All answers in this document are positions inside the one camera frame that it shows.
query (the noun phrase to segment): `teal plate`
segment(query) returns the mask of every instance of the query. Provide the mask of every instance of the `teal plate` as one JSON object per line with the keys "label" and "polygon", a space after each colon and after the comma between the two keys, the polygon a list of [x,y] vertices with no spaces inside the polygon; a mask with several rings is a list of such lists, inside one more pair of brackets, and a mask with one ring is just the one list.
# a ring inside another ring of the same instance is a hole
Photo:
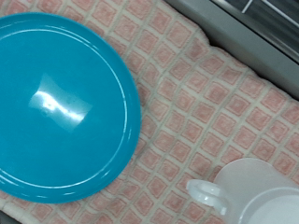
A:
{"label": "teal plate", "polygon": [[100,36],[59,16],[0,19],[0,189],[66,203],[111,183],[132,157],[140,103]]}

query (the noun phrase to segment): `checkered fabric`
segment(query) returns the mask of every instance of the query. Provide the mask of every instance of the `checkered fabric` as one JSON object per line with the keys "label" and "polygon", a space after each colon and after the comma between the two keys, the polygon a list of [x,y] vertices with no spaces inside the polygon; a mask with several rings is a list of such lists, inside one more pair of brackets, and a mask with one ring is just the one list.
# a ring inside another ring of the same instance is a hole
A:
{"label": "checkered fabric", "polygon": [[24,11],[80,22],[120,54],[138,88],[142,130],[135,155],[106,189],[64,204],[0,191],[5,213],[26,224],[221,224],[186,183],[213,181],[244,157],[268,161],[299,184],[298,102],[211,47],[162,0],[0,0],[1,16]]}

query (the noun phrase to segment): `white mug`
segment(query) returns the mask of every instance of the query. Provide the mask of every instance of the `white mug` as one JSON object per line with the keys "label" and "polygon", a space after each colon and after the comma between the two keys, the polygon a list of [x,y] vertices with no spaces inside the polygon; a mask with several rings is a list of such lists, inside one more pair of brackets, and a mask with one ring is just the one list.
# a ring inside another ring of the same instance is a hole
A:
{"label": "white mug", "polygon": [[299,224],[299,187],[265,161],[233,161],[214,184],[190,180],[187,190],[213,206],[226,224]]}

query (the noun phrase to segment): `pitcher handle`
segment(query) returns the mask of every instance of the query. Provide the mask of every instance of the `pitcher handle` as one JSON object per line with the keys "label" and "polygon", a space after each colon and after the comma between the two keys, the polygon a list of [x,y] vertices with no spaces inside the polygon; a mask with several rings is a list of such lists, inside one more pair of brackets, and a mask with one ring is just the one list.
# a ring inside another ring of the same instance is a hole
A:
{"label": "pitcher handle", "polygon": [[228,204],[224,198],[223,190],[218,185],[194,179],[188,181],[187,191],[197,202],[212,206],[222,216],[225,216]]}

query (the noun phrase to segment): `dish towel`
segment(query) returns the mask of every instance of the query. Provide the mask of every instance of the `dish towel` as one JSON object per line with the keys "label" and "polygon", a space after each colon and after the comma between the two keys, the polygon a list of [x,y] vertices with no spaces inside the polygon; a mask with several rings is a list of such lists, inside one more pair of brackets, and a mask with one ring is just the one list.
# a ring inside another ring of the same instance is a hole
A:
{"label": "dish towel", "polygon": [[0,15],[55,13],[102,36],[132,72],[142,104],[135,155],[106,189],[78,202],[29,203],[0,193],[21,223],[221,224],[186,191],[228,162],[268,161],[299,184],[299,104],[162,0],[0,0]]}

